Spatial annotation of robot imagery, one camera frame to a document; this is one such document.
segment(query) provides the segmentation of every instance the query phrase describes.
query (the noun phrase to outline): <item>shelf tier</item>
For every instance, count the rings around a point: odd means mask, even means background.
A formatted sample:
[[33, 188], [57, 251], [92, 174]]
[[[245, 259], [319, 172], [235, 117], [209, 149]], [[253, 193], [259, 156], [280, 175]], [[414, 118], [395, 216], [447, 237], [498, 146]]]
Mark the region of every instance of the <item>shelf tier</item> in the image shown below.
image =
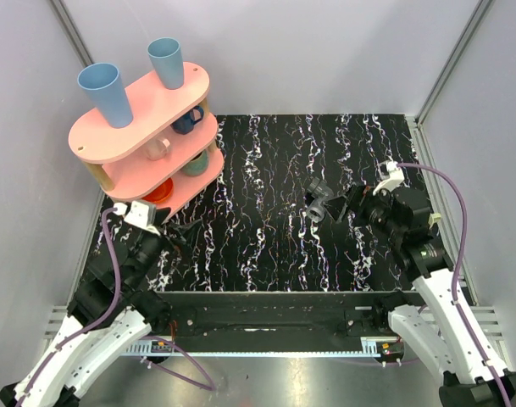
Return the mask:
[[141, 148], [124, 159], [103, 165], [114, 183], [114, 188], [105, 193], [120, 201], [144, 197], [207, 148], [217, 132], [218, 122], [212, 114], [188, 134], [175, 133], [168, 127], [162, 131], [162, 136], [169, 139], [171, 149], [163, 159], [151, 161]]
[[69, 131], [69, 146], [82, 161], [112, 163], [127, 157], [148, 140], [199, 104], [208, 94], [207, 71], [184, 63], [184, 85], [166, 89], [156, 71], [126, 87], [133, 121], [121, 129], [111, 127], [97, 109], [82, 115]]
[[222, 173], [224, 155], [219, 148], [208, 151], [208, 168], [200, 176], [185, 176], [182, 172], [173, 175], [173, 195], [165, 202], [159, 203], [158, 209], [171, 208], [168, 218], [175, 215], [186, 203], [196, 197], [208, 184]]

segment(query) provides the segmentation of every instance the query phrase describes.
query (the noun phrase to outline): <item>white wall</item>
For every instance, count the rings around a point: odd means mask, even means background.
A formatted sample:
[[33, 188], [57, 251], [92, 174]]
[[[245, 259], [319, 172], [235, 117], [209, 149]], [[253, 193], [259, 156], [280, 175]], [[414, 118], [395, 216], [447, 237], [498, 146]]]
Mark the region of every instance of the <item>white wall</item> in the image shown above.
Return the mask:
[[179, 39], [217, 114], [417, 114], [477, 0], [65, 0], [126, 84]]
[[424, 130], [437, 166], [466, 197], [471, 274], [516, 367], [516, 0], [492, 6]]
[[67, 143], [89, 109], [79, 70], [46, 1], [0, 1], [0, 389], [33, 366], [96, 209]]

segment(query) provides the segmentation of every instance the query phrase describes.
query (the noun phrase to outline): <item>black marble table top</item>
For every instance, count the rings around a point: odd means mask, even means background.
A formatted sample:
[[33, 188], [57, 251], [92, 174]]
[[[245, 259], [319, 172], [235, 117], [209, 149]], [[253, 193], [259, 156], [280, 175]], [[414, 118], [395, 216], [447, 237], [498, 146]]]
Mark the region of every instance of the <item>black marble table top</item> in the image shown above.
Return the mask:
[[[304, 186], [317, 176], [335, 191], [375, 185], [386, 159], [416, 162], [400, 114], [219, 116], [221, 177], [167, 225], [200, 220], [193, 254], [166, 250], [147, 284], [158, 291], [389, 291], [409, 289], [384, 238], [351, 221], [303, 217]], [[406, 185], [425, 189], [410, 170]], [[103, 206], [112, 202], [106, 198]], [[116, 241], [137, 235], [111, 215]], [[99, 220], [89, 256], [106, 250]]]

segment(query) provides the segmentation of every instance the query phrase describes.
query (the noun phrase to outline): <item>metal floor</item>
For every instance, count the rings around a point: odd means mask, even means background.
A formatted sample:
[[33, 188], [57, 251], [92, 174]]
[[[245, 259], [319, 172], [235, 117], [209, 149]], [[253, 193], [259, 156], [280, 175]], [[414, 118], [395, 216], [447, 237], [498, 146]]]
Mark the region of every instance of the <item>metal floor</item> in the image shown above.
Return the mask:
[[[218, 386], [193, 387], [138, 360], [117, 360], [80, 407], [440, 407], [438, 387], [423, 364], [365, 367], [350, 360], [200, 358]], [[202, 380], [184, 358], [166, 367]]]

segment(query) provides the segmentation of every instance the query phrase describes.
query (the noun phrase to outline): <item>light blue plastic cup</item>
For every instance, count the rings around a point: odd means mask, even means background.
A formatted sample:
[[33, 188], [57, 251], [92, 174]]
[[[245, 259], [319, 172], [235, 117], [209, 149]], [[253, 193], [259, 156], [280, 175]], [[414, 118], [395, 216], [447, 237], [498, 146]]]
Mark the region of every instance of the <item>light blue plastic cup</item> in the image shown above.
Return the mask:
[[174, 38], [159, 38], [148, 46], [148, 56], [159, 79], [168, 89], [184, 84], [184, 65], [180, 44]]
[[87, 66], [79, 73], [77, 81], [112, 127], [126, 127], [133, 121], [130, 102], [116, 66], [105, 63]]

